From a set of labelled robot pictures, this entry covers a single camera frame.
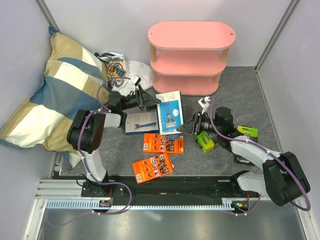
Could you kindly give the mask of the white blue razor box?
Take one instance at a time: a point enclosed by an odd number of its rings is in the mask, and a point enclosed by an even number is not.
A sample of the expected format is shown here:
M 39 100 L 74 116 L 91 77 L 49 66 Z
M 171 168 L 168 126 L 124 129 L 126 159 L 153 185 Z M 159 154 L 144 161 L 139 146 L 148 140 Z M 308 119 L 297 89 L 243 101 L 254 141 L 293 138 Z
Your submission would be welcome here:
M 123 130 L 126 135 L 159 133 L 157 112 L 151 111 L 128 114 Z

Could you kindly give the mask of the blue razor box clear front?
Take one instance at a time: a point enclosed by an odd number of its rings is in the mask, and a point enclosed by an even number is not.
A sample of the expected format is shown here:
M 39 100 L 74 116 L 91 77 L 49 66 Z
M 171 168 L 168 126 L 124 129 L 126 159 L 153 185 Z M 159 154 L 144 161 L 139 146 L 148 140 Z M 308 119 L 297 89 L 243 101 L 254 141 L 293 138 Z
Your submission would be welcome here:
M 181 92 L 158 93 L 155 97 L 160 100 L 156 109 L 160 135 L 181 134 L 178 131 L 178 128 L 184 124 L 184 108 Z

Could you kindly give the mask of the orange razor box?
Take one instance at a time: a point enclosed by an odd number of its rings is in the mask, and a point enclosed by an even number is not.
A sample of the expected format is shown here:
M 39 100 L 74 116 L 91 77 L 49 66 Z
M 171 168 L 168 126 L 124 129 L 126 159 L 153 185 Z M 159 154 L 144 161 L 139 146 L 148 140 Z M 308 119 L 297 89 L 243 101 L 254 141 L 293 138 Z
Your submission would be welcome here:
M 184 154 L 184 137 L 182 135 L 160 135 L 145 133 L 142 151 L 144 153 Z
M 138 184 L 163 177 L 174 172 L 174 166 L 167 153 L 158 154 L 132 164 Z

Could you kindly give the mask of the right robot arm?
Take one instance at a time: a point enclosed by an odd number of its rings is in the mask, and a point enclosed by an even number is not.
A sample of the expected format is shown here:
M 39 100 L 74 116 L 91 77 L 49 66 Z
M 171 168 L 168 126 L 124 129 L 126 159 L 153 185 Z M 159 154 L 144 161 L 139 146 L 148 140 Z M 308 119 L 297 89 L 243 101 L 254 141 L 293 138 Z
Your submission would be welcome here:
M 311 209 L 308 193 L 311 190 L 307 177 L 296 157 L 290 151 L 270 150 L 250 139 L 234 126 L 234 118 L 227 107 L 218 107 L 215 115 L 196 112 L 178 127 L 178 131 L 198 136 L 201 132 L 216 134 L 218 144 L 230 153 L 243 157 L 262 170 L 261 174 L 241 171 L 232 176 L 229 191 L 235 197 L 245 192 L 256 192 L 269 197 L 276 205 L 284 206 L 304 197 Z

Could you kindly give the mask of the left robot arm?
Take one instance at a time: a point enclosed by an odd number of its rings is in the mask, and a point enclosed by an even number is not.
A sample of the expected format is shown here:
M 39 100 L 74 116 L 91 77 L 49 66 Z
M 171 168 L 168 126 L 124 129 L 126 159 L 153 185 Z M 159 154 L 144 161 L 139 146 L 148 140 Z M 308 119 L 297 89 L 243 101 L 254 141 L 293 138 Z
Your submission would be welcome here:
M 102 104 L 106 110 L 78 110 L 67 133 L 67 142 L 80 154 L 86 177 L 94 182 L 92 191 L 99 197 L 106 196 L 110 191 L 108 173 L 99 153 L 104 129 L 122 128 L 127 118 L 124 111 L 127 109 L 138 107 L 146 111 L 159 103 L 160 99 L 138 85 L 134 94 L 124 96 L 117 91 L 110 93 L 107 102 Z

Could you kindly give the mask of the pink three-tier shelf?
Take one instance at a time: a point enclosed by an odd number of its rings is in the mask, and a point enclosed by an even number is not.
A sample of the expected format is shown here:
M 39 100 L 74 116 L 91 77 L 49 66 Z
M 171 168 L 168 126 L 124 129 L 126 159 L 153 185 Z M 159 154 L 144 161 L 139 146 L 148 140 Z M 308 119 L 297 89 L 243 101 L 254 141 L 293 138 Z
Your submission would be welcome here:
M 236 33 L 217 21 L 163 21 L 148 40 L 155 91 L 208 96 L 219 87 Z

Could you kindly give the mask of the green black razor pack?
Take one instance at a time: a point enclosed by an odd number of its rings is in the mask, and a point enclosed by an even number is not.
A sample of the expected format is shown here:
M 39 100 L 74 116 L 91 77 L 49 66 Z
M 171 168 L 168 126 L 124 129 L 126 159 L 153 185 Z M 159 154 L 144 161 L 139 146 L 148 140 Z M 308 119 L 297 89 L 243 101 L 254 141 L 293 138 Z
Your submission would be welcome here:
M 202 131 L 200 134 L 196 135 L 195 142 L 204 153 L 208 153 L 220 146 L 218 142 L 218 135 L 216 133 L 208 133 L 206 131 Z

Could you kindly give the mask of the black green razor box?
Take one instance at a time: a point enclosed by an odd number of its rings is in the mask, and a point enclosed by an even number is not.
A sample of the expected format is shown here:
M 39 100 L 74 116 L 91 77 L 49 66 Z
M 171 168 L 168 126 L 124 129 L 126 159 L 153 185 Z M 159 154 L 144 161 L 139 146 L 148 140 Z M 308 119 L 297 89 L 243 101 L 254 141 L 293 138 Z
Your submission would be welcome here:
M 254 138 L 258 137 L 258 129 L 257 128 L 245 126 L 245 125 L 238 125 L 237 130 L 240 133 L 244 134 L 245 136 L 254 137 Z

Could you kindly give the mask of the striped blue beige pillow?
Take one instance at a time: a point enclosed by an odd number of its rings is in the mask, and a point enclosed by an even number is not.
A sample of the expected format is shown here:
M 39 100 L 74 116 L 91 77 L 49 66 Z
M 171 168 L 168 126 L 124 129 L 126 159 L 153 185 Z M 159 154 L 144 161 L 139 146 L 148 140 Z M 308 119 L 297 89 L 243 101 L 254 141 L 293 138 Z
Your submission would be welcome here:
M 108 80 L 107 68 L 80 43 L 49 26 L 52 53 L 43 82 L 0 130 L 0 143 L 19 149 L 42 145 L 59 152 L 74 168 L 81 157 L 67 142 L 78 110 L 97 110 L 109 92 L 100 86 Z

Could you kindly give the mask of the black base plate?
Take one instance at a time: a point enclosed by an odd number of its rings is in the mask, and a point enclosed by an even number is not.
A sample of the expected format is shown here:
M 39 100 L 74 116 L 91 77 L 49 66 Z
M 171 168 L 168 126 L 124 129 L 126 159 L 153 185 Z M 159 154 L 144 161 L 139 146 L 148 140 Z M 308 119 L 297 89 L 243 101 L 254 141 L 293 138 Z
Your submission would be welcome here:
M 259 196 L 241 190 L 231 176 L 164 176 L 143 183 L 137 183 L 134 176 L 110 176 L 108 180 L 130 188 L 132 206 L 220 205 L 222 199 Z

